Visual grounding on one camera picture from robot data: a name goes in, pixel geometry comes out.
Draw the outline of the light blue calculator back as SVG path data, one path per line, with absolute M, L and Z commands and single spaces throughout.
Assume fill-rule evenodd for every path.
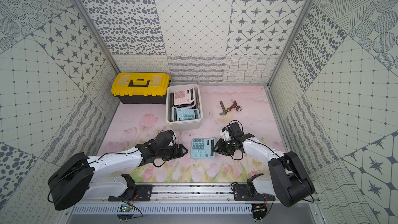
M 172 107 L 172 121 L 187 121 L 199 119 L 200 111 L 196 108 Z

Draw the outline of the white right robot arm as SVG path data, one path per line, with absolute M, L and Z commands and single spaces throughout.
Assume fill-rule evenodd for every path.
M 233 186 L 236 201 L 259 201 L 261 197 L 277 198 L 284 206 L 292 205 L 311 197 L 314 185 L 298 155 L 272 149 L 255 138 L 245 134 L 239 122 L 232 122 L 221 131 L 221 138 L 213 151 L 223 156 L 233 157 L 236 151 L 250 155 L 268 165 L 269 176 L 262 173 L 251 176 L 243 186 Z

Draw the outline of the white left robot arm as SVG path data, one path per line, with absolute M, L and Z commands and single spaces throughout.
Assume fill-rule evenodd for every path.
M 139 197 L 148 201 L 152 186 L 138 186 L 127 173 L 112 178 L 107 175 L 155 164 L 156 159 L 163 162 L 179 159 L 187 153 L 183 144 L 175 142 L 172 130 L 162 130 L 154 139 L 125 151 L 107 152 L 101 156 L 77 153 L 48 179 L 47 200 L 57 211 L 70 208 L 81 200 L 100 197 L 114 202 L 131 202 Z

